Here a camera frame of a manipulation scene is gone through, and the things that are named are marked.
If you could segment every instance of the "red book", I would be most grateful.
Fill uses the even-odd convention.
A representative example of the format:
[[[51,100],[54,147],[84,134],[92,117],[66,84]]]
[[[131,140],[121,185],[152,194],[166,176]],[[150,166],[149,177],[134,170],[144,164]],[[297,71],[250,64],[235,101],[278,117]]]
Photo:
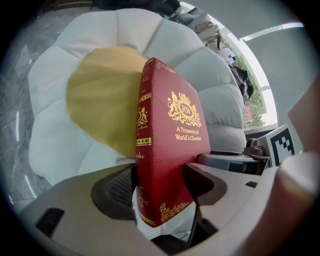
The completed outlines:
[[[196,90],[156,58],[141,76],[135,152],[139,215],[155,228],[193,202],[183,165],[210,152]]]

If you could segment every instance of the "black bag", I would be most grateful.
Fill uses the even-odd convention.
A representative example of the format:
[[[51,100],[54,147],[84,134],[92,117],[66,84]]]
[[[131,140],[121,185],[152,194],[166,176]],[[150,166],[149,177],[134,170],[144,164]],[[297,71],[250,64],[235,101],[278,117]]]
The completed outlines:
[[[140,8],[169,17],[180,6],[177,0],[92,0],[92,3],[103,10]]]
[[[242,94],[243,102],[247,102],[254,93],[254,86],[251,84],[248,72],[237,66],[229,66]]]

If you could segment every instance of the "marble floor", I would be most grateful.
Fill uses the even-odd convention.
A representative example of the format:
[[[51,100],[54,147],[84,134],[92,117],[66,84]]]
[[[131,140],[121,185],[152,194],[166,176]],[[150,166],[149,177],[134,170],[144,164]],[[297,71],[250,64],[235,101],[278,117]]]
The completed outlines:
[[[0,182],[17,212],[47,191],[48,181],[32,171],[28,149],[34,123],[28,73],[77,16],[98,9],[78,7],[50,11],[21,29],[7,50],[0,70]]]

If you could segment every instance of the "book spine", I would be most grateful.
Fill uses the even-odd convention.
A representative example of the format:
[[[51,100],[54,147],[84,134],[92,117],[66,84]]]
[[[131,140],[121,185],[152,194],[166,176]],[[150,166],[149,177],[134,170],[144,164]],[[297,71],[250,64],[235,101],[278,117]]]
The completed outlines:
[[[144,65],[137,110],[135,162],[137,168],[136,199],[140,217],[151,227],[156,226],[151,191],[152,178],[152,76],[156,60]]]

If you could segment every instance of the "yellow cushion center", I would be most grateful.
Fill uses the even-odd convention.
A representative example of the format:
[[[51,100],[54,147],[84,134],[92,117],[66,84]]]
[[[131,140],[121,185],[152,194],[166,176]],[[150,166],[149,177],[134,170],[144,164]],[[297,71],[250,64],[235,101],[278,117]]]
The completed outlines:
[[[146,61],[130,47],[96,49],[81,61],[67,85],[71,119],[93,139],[128,158],[135,157],[137,105]]]

